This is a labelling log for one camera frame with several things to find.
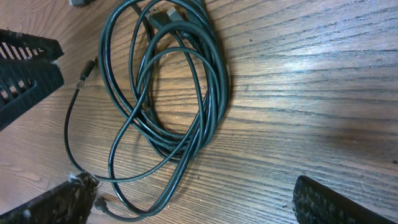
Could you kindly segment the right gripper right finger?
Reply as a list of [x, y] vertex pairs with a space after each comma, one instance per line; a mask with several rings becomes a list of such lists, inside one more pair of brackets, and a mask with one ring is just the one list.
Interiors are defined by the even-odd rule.
[[293, 204], [300, 224], [395, 224], [305, 175], [296, 180]]

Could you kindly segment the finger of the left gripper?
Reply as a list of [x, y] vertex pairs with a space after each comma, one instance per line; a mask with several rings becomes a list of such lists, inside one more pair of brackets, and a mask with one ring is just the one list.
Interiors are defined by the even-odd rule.
[[64, 84], [59, 42], [1, 30], [1, 129]]

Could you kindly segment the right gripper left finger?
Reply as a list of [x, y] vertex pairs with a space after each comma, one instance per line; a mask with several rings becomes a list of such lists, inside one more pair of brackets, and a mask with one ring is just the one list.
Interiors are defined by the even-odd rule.
[[99, 181], [84, 172], [1, 215], [1, 224], [86, 223]]

